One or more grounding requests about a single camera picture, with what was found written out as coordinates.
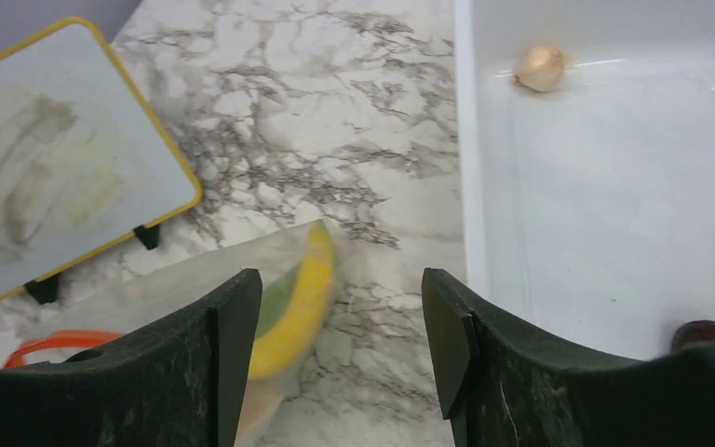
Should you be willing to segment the green leafy vegetable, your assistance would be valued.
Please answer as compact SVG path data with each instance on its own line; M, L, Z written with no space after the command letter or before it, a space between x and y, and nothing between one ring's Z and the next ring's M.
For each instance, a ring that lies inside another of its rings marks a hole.
M285 272L267 286L263 286L261 310L257 321L255 338L263 337L275 327L286 313L294 293L300 264Z

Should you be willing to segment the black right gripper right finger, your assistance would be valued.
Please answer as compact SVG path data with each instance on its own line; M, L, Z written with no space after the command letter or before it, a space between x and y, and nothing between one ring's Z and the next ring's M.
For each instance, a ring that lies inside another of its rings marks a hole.
M506 312L443 269L424 271L422 301L458 446L715 446L715 342L618 357Z

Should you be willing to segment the yellow banana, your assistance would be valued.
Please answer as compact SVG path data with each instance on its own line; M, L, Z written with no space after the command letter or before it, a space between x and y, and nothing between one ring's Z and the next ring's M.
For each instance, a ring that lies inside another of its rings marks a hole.
M326 317L335 282L335 246L322 221L309 227L294 293L284 316L256 339L248 378L269 379L297 362L313 343Z

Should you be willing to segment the clear orange zip top bag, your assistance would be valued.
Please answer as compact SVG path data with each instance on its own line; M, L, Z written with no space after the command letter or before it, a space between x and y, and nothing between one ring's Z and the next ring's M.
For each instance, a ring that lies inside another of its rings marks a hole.
M335 282L327 317L342 284L341 264L351 244L335 223L317 221L327 226L335 246ZM192 304L243 269L259 271L263 295L263 286L301 261L312 223L210 251L99 291L40 323L7 357L5 365L15 368L43 360L56 362L80 354L86 348L104 345ZM267 430L281 402L293 389L300 366L316 338L297 362L281 374L260 380L250 380L247 376L236 427L236 445L253 446Z

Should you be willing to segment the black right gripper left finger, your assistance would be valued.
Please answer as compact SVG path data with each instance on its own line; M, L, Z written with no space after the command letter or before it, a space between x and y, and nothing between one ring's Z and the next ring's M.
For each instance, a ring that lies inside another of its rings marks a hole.
M262 298L245 269L62 363L0 370L0 446L231 446Z

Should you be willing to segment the white plastic bin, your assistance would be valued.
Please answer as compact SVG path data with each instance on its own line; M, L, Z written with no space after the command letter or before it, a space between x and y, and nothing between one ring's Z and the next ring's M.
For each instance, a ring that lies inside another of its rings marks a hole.
M468 286L528 322L651 359L715 321L715 1L458 1ZM572 57L557 89L513 72Z

